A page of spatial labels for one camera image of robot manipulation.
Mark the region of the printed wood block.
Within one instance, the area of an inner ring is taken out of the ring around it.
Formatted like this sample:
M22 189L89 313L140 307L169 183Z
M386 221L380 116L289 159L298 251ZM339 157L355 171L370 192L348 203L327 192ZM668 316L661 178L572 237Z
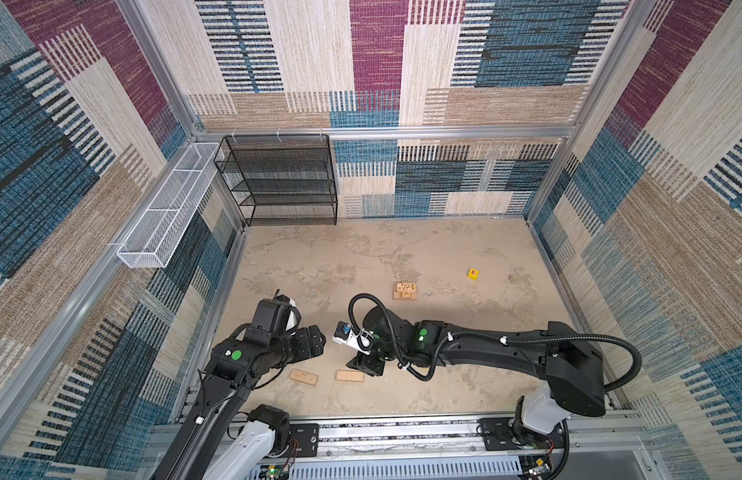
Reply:
M314 373L306 372L299 369L294 369L290 372L289 378L295 382L309 385L309 386L316 386L319 381L319 376Z

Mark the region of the cow picture wood block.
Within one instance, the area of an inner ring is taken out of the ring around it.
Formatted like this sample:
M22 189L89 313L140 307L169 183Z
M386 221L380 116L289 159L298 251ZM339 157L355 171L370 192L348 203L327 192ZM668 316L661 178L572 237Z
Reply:
M417 293L417 285L413 282L396 282L394 294L403 296L412 296Z

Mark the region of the plain wood block front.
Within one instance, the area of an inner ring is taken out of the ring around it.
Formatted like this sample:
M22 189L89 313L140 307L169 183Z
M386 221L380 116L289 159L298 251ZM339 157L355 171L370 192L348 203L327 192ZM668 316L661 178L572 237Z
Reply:
M338 370L335 379L345 383L363 383L365 374L355 370Z

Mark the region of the plain wood block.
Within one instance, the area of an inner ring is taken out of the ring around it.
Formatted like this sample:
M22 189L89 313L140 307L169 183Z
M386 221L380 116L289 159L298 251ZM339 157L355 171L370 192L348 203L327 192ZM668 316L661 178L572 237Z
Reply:
M394 300L416 300L417 293L415 291L394 291Z
M365 374L355 370L338 370L335 379L345 383L363 383Z

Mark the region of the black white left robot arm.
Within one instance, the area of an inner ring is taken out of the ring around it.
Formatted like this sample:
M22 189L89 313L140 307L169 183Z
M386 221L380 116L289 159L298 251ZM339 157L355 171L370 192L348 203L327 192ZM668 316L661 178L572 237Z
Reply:
M296 449L289 414L261 405L251 411L229 448L217 453L264 375L324 353L326 337L319 327L302 327L300 322L301 314L288 297L264 299L251 323L214 347L189 416L152 474L154 479L241 478L265 458Z

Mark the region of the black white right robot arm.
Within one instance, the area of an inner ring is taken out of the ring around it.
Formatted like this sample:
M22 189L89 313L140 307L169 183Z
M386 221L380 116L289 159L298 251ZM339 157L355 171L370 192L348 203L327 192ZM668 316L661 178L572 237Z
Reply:
M569 325L551 322L526 332L474 330L442 321L412 324L391 311L373 308L358 333L347 323L334 339L356 349L347 364L370 377L396 361L417 379L429 381L440 367L477 365L533 376L541 385L518 400L509 425L513 441L529 445L551 437L570 415L606 412L603 355Z

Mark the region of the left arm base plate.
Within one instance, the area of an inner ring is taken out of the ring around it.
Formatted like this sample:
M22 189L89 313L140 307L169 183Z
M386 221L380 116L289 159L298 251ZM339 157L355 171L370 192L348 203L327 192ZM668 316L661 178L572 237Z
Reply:
M315 458L318 454L320 425L318 423L296 423L290 426L287 449L281 458Z

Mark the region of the aluminium mounting rail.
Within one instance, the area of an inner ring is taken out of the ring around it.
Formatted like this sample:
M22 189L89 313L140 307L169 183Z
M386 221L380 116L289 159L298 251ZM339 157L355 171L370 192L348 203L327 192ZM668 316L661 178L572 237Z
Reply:
M478 420L509 413L295 417L318 423L315 458L270 456L235 479L667 479L669 473L634 411L574 416L561 449L487 451ZM247 423L235 417L222 454Z

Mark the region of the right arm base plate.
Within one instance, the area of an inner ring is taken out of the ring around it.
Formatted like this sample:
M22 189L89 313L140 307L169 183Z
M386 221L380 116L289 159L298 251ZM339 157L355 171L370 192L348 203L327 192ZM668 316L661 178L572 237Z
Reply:
M487 451L519 451L561 449L567 445L568 436L561 425L550 434L516 428L509 416L485 417L478 420L475 428Z

